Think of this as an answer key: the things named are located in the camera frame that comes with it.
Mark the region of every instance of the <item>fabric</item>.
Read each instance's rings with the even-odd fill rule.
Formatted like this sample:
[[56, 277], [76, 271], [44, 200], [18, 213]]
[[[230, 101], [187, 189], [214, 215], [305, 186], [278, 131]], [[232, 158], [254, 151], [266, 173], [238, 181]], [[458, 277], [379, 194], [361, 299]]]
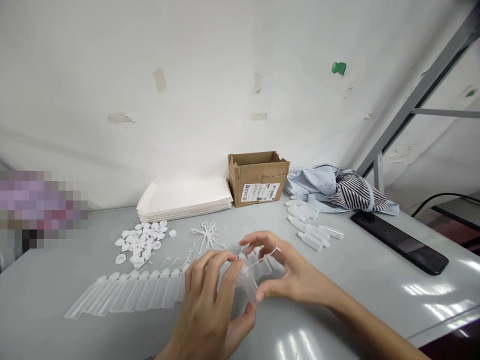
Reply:
[[307, 201], [322, 213], [342, 213], [356, 209], [398, 215], [399, 205], [387, 200], [353, 170], [331, 165], [298, 169], [288, 173], [285, 192]]

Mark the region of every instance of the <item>finger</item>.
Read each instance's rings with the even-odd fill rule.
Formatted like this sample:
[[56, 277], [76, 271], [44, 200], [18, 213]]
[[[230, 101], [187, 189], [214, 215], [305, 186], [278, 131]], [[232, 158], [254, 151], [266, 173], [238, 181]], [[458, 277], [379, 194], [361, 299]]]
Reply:
[[191, 269], [191, 294], [198, 295], [202, 291], [202, 287], [204, 285], [205, 267], [209, 263], [210, 259], [218, 253], [218, 250], [209, 250], [204, 253], [201, 258], [195, 260], [188, 268], [189, 270]]
[[278, 238], [270, 231], [257, 231], [246, 235], [239, 243], [244, 246], [248, 244], [245, 250], [245, 254], [250, 254], [254, 248], [263, 245], [263, 252], [271, 253], [275, 248], [279, 248], [281, 251], [275, 251], [272, 256], [282, 265], [285, 263], [285, 255], [291, 253], [292, 246], [282, 239]]
[[255, 321], [256, 307], [248, 302], [246, 304], [245, 312], [230, 322], [225, 339], [224, 359], [229, 359], [235, 350], [237, 350], [240, 343], [254, 328]]
[[215, 300], [217, 297], [217, 285], [219, 284], [220, 267], [225, 264], [226, 261], [232, 262], [236, 258], [237, 255], [233, 252], [224, 250], [209, 260], [201, 289], [201, 295], [203, 297], [212, 302]]
[[281, 296], [284, 298], [290, 298], [290, 286], [285, 277], [266, 280], [260, 284], [256, 291], [256, 303], [260, 303], [264, 299]]
[[221, 278], [220, 290], [216, 296], [215, 306], [218, 307], [219, 312], [224, 312], [225, 316], [228, 315], [228, 319], [232, 312], [237, 278], [239, 277], [239, 272], [243, 264], [244, 261], [242, 259], [237, 259], [230, 264]]

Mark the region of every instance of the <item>stack of white paper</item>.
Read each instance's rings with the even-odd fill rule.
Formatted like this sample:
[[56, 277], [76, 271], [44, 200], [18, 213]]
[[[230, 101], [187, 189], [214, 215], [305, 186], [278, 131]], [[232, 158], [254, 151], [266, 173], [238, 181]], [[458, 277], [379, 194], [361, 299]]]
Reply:
[[209, 214], [232, 207], [224, 178], [164, 184], [152, 182], [136, 207], [143, 223]]

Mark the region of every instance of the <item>hand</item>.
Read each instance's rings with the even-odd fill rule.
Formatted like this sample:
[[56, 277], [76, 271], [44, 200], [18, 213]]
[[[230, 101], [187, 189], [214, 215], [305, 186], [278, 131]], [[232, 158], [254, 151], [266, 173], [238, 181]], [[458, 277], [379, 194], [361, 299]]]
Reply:
[[248, 245], [245, 253], [250, 254], [254, 248], [263, 245], [258, 258], [271, 253], [285, 267], [285, 276], [280, 279], [266, 280], [256, 291], [256, 302], [265, 298], [281, 296], [294, 301], [333, 305], [344, 294], [334, 282], [314, 268], [292, 245], [278, 238], [270, 231], [257, 231], [245, 236], [240, 245]]
[[[255, 325], [255, 307], [230, 321], [243, 260], [230, 251], [206, 252], [185, 272], [185, 297], [173, 336], [157, 360], [228, 359]], [[231, 265], [217, 286], [220, 267]]]

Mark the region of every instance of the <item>cardboard box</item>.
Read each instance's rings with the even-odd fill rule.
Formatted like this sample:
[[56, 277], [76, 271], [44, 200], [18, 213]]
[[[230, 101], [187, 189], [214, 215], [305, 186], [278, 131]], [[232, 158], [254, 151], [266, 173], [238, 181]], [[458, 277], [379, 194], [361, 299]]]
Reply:
[[233, 204], [238, 208], [277, 201], [282, 195], [290, 161], [276, 151], [228, 155]]

